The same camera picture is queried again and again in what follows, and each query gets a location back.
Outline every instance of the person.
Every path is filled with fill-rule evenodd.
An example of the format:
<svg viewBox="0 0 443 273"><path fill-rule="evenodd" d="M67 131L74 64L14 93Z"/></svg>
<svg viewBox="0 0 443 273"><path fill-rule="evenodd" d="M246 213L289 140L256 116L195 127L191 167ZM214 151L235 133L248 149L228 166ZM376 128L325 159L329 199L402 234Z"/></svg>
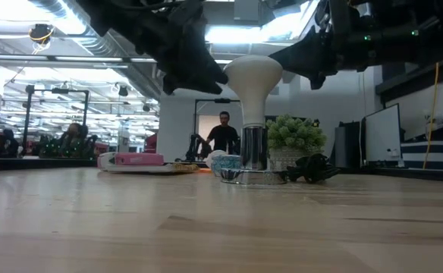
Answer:
<svg viewBox="0 0 443 273"><path fill-rule="evenodd" d="M215 146L213 150L222 150L228 154L233 154L234 143L238 140L237 130L228 125L230 121L230 114L227 111L220 113L220 125L213 127L212 131L209 133L206 139L207 143L215 141Z"/></svg>

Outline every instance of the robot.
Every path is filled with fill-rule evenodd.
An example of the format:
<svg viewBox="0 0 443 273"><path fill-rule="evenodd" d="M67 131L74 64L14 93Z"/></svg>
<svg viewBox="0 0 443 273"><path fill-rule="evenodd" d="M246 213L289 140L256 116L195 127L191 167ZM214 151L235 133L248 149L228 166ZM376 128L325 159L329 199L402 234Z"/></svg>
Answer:
<svg viewBox="0 0 443 273"><path fill-rule="evenodd" d="M304 0L261 0L283 7ZM99 35L114 29L166 73L163 89L220 94L227 76L205 46L203 0L77 0ZM365 5L366 12L359 7ZM320 0L317 27L298 43L272 54L286 71L319 89L342 70L443 60L443 0Z"/></svg>

